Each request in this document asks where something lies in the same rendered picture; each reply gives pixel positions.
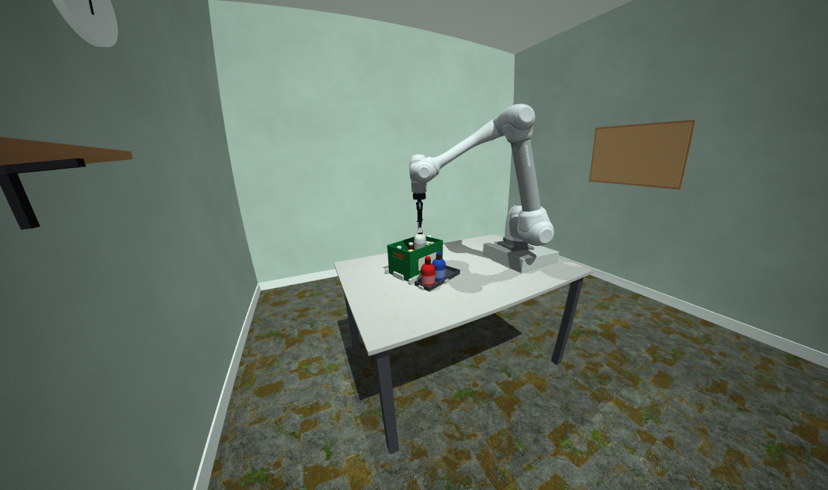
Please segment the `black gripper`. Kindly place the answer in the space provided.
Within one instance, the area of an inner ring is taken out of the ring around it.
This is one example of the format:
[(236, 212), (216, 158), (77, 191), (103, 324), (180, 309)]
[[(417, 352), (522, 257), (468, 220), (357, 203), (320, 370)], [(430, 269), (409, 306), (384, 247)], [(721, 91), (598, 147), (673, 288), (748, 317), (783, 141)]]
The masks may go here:
[(422, 233), (422, 209), (423, 203), (422, 200), (426, 199), (426, 193), (412, 193), (412, 199), (417, 199), (416, 206), (417, 206), (417, 231), (418, 233)]

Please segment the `red bottle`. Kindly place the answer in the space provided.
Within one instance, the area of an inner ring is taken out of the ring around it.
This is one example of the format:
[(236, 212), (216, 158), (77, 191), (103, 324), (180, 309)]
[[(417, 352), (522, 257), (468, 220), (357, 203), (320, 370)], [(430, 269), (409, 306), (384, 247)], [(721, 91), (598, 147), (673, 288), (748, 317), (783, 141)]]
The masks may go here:
[(421, 283), (428, 287), (435, 283), (435, 267), (430, 257), (426, 257), (426, 263), (421, 267)]

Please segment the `blue bottle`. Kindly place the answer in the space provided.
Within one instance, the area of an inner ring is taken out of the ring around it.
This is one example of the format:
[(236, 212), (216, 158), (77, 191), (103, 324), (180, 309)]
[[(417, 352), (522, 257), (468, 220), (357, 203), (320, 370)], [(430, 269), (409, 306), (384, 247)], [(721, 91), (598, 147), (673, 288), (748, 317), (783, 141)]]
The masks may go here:
[(433, 260), (432, 264), (435, 267), (435, 281), (441, 281), (445, 278), (446, 270), (446, 263), (442, 259), (441, 252), (436, 252), (436, 259)]

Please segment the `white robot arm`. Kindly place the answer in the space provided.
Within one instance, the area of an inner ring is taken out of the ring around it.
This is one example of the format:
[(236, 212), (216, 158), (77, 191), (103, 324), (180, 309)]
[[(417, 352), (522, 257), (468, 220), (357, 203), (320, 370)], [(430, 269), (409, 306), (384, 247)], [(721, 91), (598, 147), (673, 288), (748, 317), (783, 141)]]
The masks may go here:
[(497, 244), (515, 252), (535, 249), (527, 243), (541, 246), (551, 242), (554, 228), (548, 218), (547, 210), (541, 207), (535, 159), (532, 154), (530, 137), (532, 137), (534, 123), (535, 110), (525, 103), (518, 103), (505, 109), (502, 114), (439, 157), (426, 158), (422, 154), (413, 155), (410, 160), (412, 193), (426, 192), (427, 182), (434, 179), (444, 165), (460, 157), (462, 153), (479, 144), (505, 136), (513, 149), (521, 207), (513, 206), (509, 209), (507, 219), (505, 219), (503, 242), (497, 242)]

